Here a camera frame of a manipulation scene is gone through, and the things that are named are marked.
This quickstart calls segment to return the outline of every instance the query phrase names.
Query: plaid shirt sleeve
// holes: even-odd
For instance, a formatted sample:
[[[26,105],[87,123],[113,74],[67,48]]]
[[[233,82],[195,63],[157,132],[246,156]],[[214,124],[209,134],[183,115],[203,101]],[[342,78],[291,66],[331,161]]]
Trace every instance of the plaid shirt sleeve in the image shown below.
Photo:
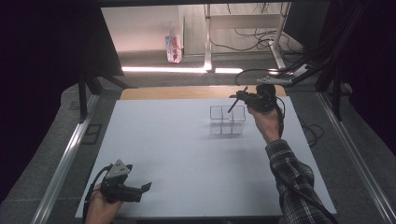
[[[314,191],[315,179],[312,169],[297,160],[285,140],[272,142],[265,150],[270,159],[270,165],[280,177],[306,196],[322,204]],[[279,191],[280,208],[287,223],[332,223],[314,205],[286,188],[278,180],[276,188]]]

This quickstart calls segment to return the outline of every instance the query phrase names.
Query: white wall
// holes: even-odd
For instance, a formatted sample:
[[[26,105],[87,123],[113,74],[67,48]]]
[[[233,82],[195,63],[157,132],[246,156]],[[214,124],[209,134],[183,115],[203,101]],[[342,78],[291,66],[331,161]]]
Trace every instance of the white wall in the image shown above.
[[[104,7],[102,12],[118,52],[166,50],[165,37],[169,34],[182,40],[183,13],[179,6]]]

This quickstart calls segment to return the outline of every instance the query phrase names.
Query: transparent acrylic cube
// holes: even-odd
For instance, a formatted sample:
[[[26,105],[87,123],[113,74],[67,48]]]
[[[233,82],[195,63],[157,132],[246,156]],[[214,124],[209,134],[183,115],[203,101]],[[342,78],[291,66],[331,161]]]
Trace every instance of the transparent acrylic cube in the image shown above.
[[[236,105],[228,113],[230,105],[210,106],[210,133],[211,134],[240,134],[246,120],[245,107]]]

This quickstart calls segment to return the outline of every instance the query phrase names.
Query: human hand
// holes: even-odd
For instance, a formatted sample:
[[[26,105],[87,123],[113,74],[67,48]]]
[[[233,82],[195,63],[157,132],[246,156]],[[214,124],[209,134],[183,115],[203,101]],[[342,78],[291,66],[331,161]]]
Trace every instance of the human hand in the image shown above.
[[[95,191],[91,196],[85,224],[111,223],[123,203],[120,201],[108,203],[99,188],[100,185],[95,186]]]
[[[256,126],[260,133],[262,133],[262,137],[267,144],[270,144],[280,138],[279,119],[275,109],[270,112],[263,113],[247,106],[247,111],[249,114],[253,115]]]

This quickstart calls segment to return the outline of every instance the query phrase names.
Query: white table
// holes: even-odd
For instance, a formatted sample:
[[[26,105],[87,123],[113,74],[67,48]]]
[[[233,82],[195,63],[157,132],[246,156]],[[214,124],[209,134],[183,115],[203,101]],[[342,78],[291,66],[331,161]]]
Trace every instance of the white table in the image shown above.
[[[290,98],[281,98],[286,105],[283,138],[297,158],[311,166],[315,191],[336,213]],[[265,142],[253,117],[247,113],[242,134],[210,134],[210,106],[232,103],[233,99],[117,101],[89,185],[103,167],[121,159],[134,166],[126,186],[152,186],[140,203],[124,203],[119,217],[282,216]],[[83,200],[76,217],[82,217],[82,205]]]

